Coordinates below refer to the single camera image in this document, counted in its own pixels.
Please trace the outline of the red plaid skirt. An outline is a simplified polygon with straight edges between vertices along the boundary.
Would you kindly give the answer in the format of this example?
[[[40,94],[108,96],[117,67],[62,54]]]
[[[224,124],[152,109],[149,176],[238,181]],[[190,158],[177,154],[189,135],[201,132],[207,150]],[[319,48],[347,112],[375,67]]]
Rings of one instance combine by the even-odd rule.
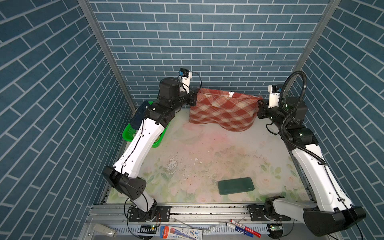
[[[200,89],[197,104],[190,107],[190,123],[218,124],[231,132],[243,132],[254,123],[261,96]]]

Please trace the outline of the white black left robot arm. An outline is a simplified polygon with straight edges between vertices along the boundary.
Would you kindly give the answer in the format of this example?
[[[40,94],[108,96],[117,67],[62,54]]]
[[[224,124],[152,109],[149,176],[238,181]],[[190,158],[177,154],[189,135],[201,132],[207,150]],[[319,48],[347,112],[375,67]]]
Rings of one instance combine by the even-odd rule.
[[[103,176],[119,193],[144,213],[152,213],[156,201],[146,192],[146,181],[139,177],[140,168],[156,139],[164,132],[176,113],[184,106],[194,107],[197,90],[190,86],[192,73],[186,77],[160,81],[159,96],[146,107],[137,133],[113,166],[105,166]]]

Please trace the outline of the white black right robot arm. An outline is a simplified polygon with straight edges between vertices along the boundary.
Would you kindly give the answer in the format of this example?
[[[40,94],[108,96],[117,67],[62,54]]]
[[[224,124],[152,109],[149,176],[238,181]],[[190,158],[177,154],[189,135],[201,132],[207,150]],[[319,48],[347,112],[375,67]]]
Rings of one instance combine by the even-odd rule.
[[[284,104],[277,102],[270,107],[267,101],[259,100],[258,105],[258,118],[269,119],[279,128],[279,135],[302,170],[314,198],[312,205],[305,205],[282,196],[269,197],[264,206],[265,216],[270,220],[279,217],[297,220],[317,237],[347,230],[364,220],[366,211],[353,204],[342,190],[324,160],[315,135],[303,126],[307,111],[304,101],[289,98]]]

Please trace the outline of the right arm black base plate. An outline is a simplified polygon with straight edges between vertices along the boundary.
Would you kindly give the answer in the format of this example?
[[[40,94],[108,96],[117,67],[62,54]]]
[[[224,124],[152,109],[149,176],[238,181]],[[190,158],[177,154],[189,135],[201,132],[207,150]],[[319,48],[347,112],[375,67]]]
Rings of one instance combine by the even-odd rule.
[[[263,222],[263,221],[287,222],[287,221],[291,220],[291,218],[289,218],[287,216],[266,214],[264,206],[262,206],[262,205],[251,204],[251,205],[247,206],[247,210],[250,214],[250,218],[251,218],[252,222]]]

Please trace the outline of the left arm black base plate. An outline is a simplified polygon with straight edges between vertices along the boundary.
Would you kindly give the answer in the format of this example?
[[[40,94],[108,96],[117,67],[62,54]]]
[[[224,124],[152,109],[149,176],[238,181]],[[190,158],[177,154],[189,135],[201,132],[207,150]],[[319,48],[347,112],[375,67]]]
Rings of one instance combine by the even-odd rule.
[[[171,215],[171,206],[156,206],[152,207],[148,213],[134,206],[128,210],[128,219],[131,223],[142,222],[169,222]]]

